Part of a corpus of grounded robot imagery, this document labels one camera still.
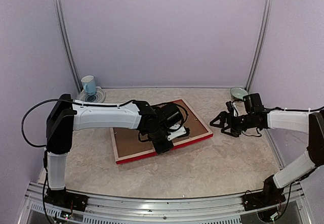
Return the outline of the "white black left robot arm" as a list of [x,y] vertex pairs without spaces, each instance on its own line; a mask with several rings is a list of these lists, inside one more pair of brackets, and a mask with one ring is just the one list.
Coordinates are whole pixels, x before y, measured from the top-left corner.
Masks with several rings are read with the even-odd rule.
[[54,102],[55,106],[46,120],[46,143],[43,160],[46,184],[51,198],[60,206],[71,201],[65,191],[65,170],[68,152],[72,148],[73,132],[89,128],[126,128],[136,130],[140,142],[151,142],[157,154],[174,147],[173,139],[189,135],[184,126],[187,110],[176,103],[150,105],[147,101],[129,100],[121,104],[94,103],[74,100],[70,94],[49,99],[30,108],[21,120],[21,131],[27,116],[37,107]]

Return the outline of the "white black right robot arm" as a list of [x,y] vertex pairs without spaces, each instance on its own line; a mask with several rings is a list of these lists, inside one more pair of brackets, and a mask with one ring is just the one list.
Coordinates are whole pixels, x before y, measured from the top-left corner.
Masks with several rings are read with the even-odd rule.
[[257,131],[291,131],[308,137],[305,151],[264,181],[264,191],[259,194],[259,202],[269,206],[278,198],[278,190],[323,166],[323,108],[266,108],[258,93],[248,94],[242,101],[245,114],[236,115],[233,102],[228,101],[227,109],[212,119],[210,126],[217,127],[221,133],[234,138],[252,128]]

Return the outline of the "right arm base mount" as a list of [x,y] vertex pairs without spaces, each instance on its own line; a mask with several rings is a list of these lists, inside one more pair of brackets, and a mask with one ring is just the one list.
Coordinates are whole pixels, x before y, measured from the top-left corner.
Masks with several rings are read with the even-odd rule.
[[286,201],[284,188],[278,188],[273,177],[274,175],[271,175],[263,182],[262,191],[254,193],[246,191],[242,195],[241,198],[245,211],[264,208]]

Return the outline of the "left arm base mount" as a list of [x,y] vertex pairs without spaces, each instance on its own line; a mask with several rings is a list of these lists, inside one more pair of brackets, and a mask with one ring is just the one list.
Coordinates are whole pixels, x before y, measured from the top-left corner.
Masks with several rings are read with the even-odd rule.
[[48,189],[45,193],[45,202],[54,206],[69,209],[71,211],[85,212],[88,196],[83,194],[72,193],[64,188],[63,190]]

